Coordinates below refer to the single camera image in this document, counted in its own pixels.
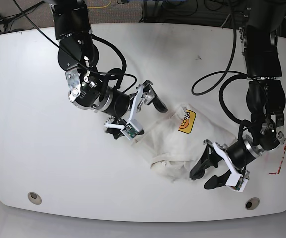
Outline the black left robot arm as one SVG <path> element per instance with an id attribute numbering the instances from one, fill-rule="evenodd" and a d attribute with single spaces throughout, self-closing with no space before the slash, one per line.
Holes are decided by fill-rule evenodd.
<path id="1" fill-rule="evenodd" d="M 207 168 L 217 167 L 220 161 L 228 166 L 223 175 L 214 175 L 205 183 L 206 190 L 227 186 L 242 192 L 249 181 L 247 165 L 285 141 L 286 98 L 280 81 L 282 70 L 277 48 L 277 28 L 285 15 L 286 0 L 250 0 L 242 27 L 233 31 L 241 40 L 246 72 L 233 71 L 227 78 L 230 73 L 227 68 L 216 85 L 223 111 L 239 126 L 238 138 L 229 146 L 204 141 L 205 150 L 190 170 L 190 179 L 200 179 Z M 250 120 L 238 119 L 224 102 L 225 88 L 239 79 L 248 80 L 246 104 Z"/>

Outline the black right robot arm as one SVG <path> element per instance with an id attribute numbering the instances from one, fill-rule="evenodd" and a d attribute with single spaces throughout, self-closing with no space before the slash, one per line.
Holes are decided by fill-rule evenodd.
<path id="1" fill-rule="evenodd" d="M 161 113 L 168 111 L 153 89 L 153 83 L 145 81 L 132 94 L 120 91 L 126 76 L 125 57 L 112 43 L 93 34 L 85 1 L 50 0 L 48 4 L 59 42 L 58 64 L 65 71 L 69 101 L 83 110 L 92 109 L 109 115 L 104 130 L 114 139 L 124 136 L 131 140 L 144 134 L 136 120 L 142 104 L 153 104 Z M 94 41 L 109 46 L 120 58 L 121 67 L 99 72 L 99 50 Z"/>

